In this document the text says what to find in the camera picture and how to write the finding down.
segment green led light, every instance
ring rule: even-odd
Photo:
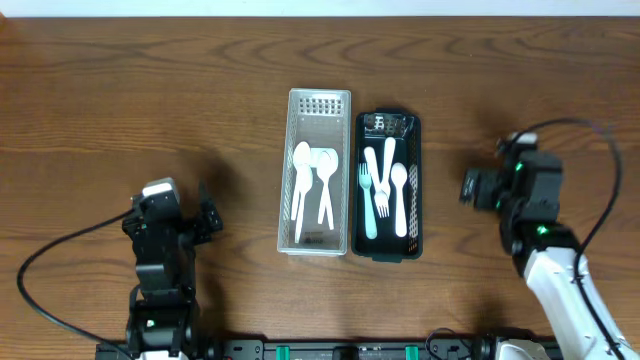
[[[546,234],[548,232],[549,232],[549,229],[547,229],[546,226],[544,226],[544,225],[538,226],[538,235],[544,235],[544,234]]]

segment clear plastic tray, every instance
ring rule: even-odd
[[[351,93],[346,90],[291,89],[284,146],[278,251],[290,255],[344,255],[349,226],[349,159],[351,139]],[[332,148],[338,154],[338,169],[329,180],[334,229],[326,215],[318,224],[323,182],[312,164],[313,185],[306,194],[302,232],[295,242],[296,221],[291,220],[296,169],[293,152],[306,141],[317,148]]]

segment green clamp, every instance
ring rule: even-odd
[[[278,346],[276,347],[276,360],[289,360],[289,347]]]
[[[407,360],[420,360],[420,351],[417,346],[407,346],[404,348]]]

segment wooden table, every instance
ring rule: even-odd
[[[458,203],[464,171],[495,164],[500,136],[583,116],[612,126],[622,196],[588,257],[598,290],[640,342],[638,19],[49,19],[0,32],[0,359],[93,359],[94,344],[31,311],[15,272],[54,237],[130,206],[173,177],[195,209],[198,179],[225,229],[198,250],[209,329],[289,338],[424,338],[447,326],[551,335],[500,246],[498,219]],[[401,265],[348,253],[276,251],[293,87],[349,89],[353,114],[402,106],[423,120],[424,254]],[[588,130],[541,134],[565,160],[561,221],[583,238],[612,183]],[[119,226],[39,259],[40,303],[122,339],[136,284]]]

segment plastic spoon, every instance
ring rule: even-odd
[[[311,190],[313,185],[313,173],[309,165],[301,165],[298,169],[298,179],[296,186],[300,190],[300,207],[298,208],[298,219],[296,220],[296,243],[300,242],[300,233],[302,232],[302,220],[304,217],[304,197]]]
[[[333,208],[331,207],[331,195],[329,193],[329,178],[338,170],[337,155],[334,157],[329,152],[322,152],[318,158],[316,169],[318,177],[324,183],[322,197],[320,197],[320,209],[318,210],[318,224],[322,224],[326,210],[329,230],[333,230]]]
[[[396,186],[396,235],[407,236],[407,217],[404,212],[404,201],[402,199],[402,188],[407,182],[407,169],[400,163],[395,163],[391,167],[391,181]]]
[[[311,161],[311,148],[306,141],[301,141],[293,151],[293,166],[296,168],[296,185],[293,187],[293,203],[291,204],[291,220],[296,219],[298,213],[298,199],[300,195],[300,168]]]
[[[312,169],[318,167],[318,159],[320,159],[320,155],[323,152],[329,153],[329,156],[332,158],[338,158],[338,152],[333,148],[311,148],[311,161],[309,161],[309,166],[311,166]]]

